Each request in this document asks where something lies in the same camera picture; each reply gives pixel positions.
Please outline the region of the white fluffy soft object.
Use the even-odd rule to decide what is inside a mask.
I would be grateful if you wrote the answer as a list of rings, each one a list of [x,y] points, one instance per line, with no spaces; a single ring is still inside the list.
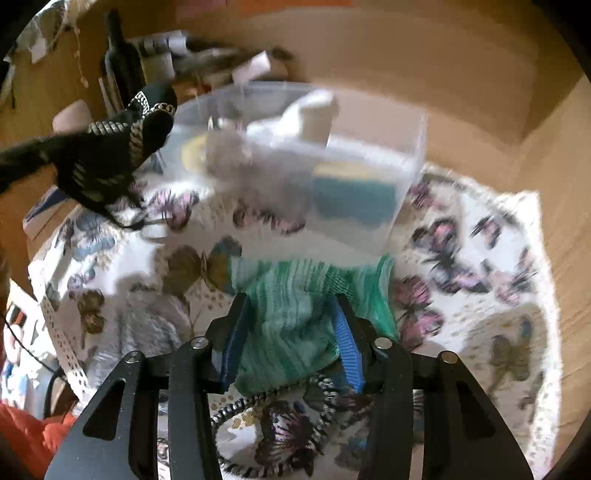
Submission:
[[[240,190],[263,193],[308,175],[329,142],[339,101],[330,90],[315,89],[276,117],[207,133],[206,173]]]

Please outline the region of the yellow soft ball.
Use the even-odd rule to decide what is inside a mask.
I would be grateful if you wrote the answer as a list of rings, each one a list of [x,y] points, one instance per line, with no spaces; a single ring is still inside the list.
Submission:
[[[181,161],[187,172],[201,174],[206,171],[207,135],[201,134],[187,140],[181,148]]]

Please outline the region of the stack of papers and books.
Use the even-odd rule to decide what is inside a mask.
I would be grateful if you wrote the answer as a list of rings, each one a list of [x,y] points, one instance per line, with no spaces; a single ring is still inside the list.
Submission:
[[[183,30],[135,37],[130,43],[139,53],[148,83],[228,65],[242,53],[238,48],[211,43]]]

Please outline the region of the green yellow sponge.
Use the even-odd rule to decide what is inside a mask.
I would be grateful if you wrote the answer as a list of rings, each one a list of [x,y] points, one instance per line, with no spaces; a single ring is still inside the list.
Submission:
[[[398,200],[396,184],[367,164],[322,162],[312,174],[312,206],[322,219],[377,228],[393,220]]]

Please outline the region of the green knitted cloth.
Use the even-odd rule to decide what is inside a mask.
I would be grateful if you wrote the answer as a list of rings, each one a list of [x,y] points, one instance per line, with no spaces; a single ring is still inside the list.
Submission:
[[[235,388],[243,396],[307,378],[339,358],[329,296],[345,294],[356,315],[382,336],[399,340],[389,286],[394,259],[339,267],[311,259],[281,261],[232,258],[231,287],[252,301],[256,319],[240,357]]]

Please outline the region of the clear plastic storage box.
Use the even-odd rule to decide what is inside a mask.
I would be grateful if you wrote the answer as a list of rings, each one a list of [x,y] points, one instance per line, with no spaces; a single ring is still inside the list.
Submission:
[[[160,155],[171,179],[376,254],[420,178],[427,127],[423,109],[388,97],[252,82],[182,104]]]

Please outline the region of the black pouch with silver chain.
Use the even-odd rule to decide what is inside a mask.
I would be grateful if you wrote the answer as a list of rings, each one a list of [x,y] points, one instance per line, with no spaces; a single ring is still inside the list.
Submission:
[[[126,199],[141,207],[130,190],[134,172],[166,142],[174,123],[177,97],[173,88],[152,83],[137,92],[127,108],[86,130],[60,136],[47,152],[56,169],[56,185],[86,209],[119,228],[138,230],[144,220],[124,224],[109,208]]]

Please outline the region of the butterfly print cloth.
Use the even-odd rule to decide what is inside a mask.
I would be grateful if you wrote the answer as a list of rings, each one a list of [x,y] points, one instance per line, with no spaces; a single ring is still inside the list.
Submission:
[[[80,415],[50,479],[172,479],[192,393],[169,353],[238,312],[235,383],[207,394],[224,479],[352,479],[379,425],[339,340],[349,315],[414,373],[410,475],[543,479],[560,410],[557,308],[534,192],[495,195],[429,167],[386,253],[355,251],[196,183],[145,176],[184,228],[126,233],[76,208],[30,270]]]

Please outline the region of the dark wine bottle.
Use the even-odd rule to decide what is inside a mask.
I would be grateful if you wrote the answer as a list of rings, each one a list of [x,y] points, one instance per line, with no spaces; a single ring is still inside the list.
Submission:
[[[107,81],[118,106],[124,109],[145,85],[141,60],[137,49],[123,35],[121,18],[116,9],[105,14],[105,29]]]

